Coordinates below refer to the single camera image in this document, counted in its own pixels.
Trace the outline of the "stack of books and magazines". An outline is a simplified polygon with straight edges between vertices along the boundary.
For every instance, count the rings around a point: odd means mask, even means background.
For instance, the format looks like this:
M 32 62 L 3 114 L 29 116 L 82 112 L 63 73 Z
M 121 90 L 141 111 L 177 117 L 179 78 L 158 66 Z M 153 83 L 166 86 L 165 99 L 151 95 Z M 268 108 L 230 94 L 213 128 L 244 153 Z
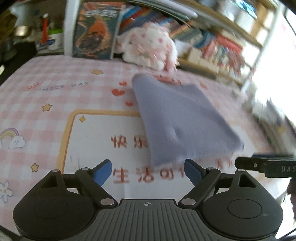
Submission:
M 255 102 L 252 115 L 277 153 L 295 155 L 295 126 L 271 100 Z

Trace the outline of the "dark illustrated poster book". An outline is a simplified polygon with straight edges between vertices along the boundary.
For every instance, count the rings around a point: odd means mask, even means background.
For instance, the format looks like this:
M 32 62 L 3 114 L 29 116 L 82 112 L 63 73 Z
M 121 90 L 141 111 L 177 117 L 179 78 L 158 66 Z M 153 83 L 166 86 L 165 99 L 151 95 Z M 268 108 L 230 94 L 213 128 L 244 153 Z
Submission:
M 73 57 L 111 60 L 125 7 L 125 1 L 83 1 L 73 36 Z

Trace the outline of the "wooden bookshelf with books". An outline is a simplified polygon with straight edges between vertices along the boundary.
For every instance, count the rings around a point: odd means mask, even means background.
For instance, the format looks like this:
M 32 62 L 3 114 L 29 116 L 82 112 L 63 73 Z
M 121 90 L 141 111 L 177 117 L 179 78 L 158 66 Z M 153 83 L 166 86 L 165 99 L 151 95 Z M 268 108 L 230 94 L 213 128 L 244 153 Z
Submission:
M 119 32 L 156 23 L 175 42 L 180 68 L 244 89 L 279 13 L 279 1 L 128 1 Z

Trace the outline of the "white plastic bucket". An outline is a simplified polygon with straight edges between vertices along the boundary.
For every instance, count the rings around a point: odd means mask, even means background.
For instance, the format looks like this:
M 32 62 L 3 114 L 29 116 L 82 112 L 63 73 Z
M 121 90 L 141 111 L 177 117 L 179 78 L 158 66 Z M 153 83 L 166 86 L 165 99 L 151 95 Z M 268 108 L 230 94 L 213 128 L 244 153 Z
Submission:
M 37 40 L 36 48 L 40 50 L 61 50 L 63 48 L 64 34 L 62 29 L 49 29 L 47 32 L 47 41 L 43 42 L 43 32 L 39 33 L 40 38 Z

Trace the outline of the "white pink plush bunny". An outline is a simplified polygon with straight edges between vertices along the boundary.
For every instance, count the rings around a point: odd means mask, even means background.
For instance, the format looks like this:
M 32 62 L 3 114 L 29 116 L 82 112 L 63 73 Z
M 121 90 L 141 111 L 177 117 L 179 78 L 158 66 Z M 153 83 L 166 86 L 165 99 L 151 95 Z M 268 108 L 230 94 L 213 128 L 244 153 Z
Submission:
M 147 22 L 117 36 L 114 52 L 127 63 L 156 71 L 176 70 L 178 53 L 169 33 L 166 27 Z

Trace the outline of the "purple and mauve sweater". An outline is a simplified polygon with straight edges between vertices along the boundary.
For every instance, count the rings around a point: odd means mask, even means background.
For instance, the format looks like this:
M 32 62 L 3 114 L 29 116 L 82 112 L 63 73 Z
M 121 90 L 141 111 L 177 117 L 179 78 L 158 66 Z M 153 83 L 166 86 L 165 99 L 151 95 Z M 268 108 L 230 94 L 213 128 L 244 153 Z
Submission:
M 244 143 L 194 84 L 174 85 L 137 74 L 132 88 L 151 153 L 151 165 L 224 157 Z

